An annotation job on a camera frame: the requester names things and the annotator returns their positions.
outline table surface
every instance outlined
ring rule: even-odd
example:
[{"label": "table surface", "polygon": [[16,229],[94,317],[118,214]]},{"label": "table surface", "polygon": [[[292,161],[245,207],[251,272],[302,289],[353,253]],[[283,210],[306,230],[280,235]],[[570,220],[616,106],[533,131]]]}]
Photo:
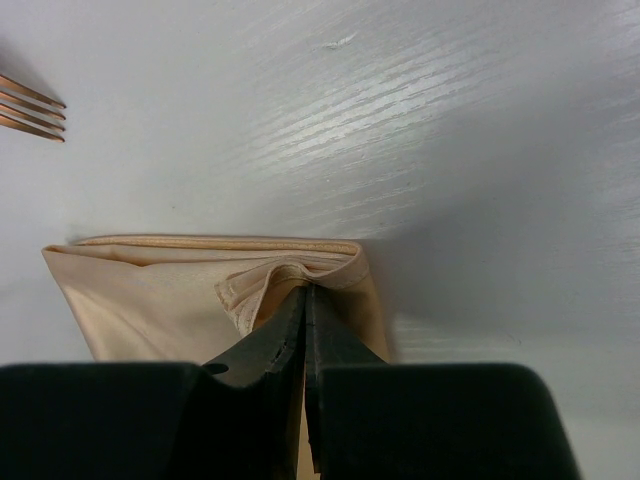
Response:
[{"label": "table surface", "polygon": [[0,362],[87,359],[39,254],[115,233],[360,239],[398,357],[546,379],[586,478],[640,460],[640,9],[4,0]]}]

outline white table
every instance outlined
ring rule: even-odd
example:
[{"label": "white table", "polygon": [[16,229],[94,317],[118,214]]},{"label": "white table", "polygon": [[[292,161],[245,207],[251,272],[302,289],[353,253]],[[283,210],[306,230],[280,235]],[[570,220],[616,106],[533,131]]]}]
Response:
[{"label": "white table", "polygon": [[623,0],[3,0],[0,362],[88,351],[39,249],[363,239],[404,361],[546,379],[586,478],[640,474],[640,9]]}]

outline wood grain surface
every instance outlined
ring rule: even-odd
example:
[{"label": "wood grain surface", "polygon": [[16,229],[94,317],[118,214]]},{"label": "wood grain surface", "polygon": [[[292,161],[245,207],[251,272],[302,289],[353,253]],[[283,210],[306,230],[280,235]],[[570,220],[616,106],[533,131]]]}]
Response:
[{"label": "wood grain surface", "polygon": [[88,358],[39,249],[360,239],[398,358],[517,361],[585,478],[640,478],[640,9],[623,0],[3,0],[0,361]]}]

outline fork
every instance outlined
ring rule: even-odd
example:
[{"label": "fork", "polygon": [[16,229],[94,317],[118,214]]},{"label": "fork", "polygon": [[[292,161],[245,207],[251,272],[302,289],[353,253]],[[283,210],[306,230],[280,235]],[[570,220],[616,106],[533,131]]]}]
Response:
[{"label": "fork", "polygon": [[64,127],[59,122],[65,116],[59,110],[65,108],[63,103],[0,74],[0,125],[64,142],[60,136]]}]

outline fork tine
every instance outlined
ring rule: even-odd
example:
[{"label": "fork tine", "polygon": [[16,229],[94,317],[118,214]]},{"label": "fork tine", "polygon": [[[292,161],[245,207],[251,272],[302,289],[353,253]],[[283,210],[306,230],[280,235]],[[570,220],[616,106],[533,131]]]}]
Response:
[{"label": "fork tine", "polygon": [[27,102],[26,100],[11,95],[8,92],[0,92],[0,100],[7,100],[15,105],[18,105],[19,107],[23,107],[33,112],[41,113],[43,115],[49,115],[50,117],[58,120],[66,120],[65,116],[59,112],[49,110],[48,108],[43,108],[31,102]]},{"label": "fork tine", "polygon": [[46,138],[48,140],[53,140],[55,142],[61,142],[61,143],[64,142],[64,138],[58,135],[45,132],[44,130],[40,130],[39,128],[36,128],[36,127],[32,127],[31,125],[27,125],[26,123],[23,123],[20,120],[15,120],[11,117],[7,117],[3,113],[0,113],[0,125],[13,128],[14,130],[20,130],[21,132],[30,133],[32,135],[37,135],[38,137]]},{"label": "fork tine", "polygon": [[27,97],[38,100],[39,102],[51,105],[52,107],[67,108],[64,103],[60,103],[57,100],[47,97],[46,95],[42,95],[41,93],[38,93],[35,90],[30,89],[29,87],[25,87],[21,83],[18,83],[15,80],[11,80],[4,75],[0,75],[0,87],[8,88],[10,90],[13,90],[14,92],[20,93],[21,95],[26,95]]},{"label": "fork tine", "polygon": [[35,123],[36,125],[40,125],[41,127],[49,128],[57,132],[64,132],[64,127],[62,125],[51,123],[42,118],[34,117],[33,115],[29,115],[28,113],[23,112],[22,110],[13,108],[11,105],[5,105],[4,103],[0,103],[0,111],[10,113],[14,117],[22,118],[31,123]]}]

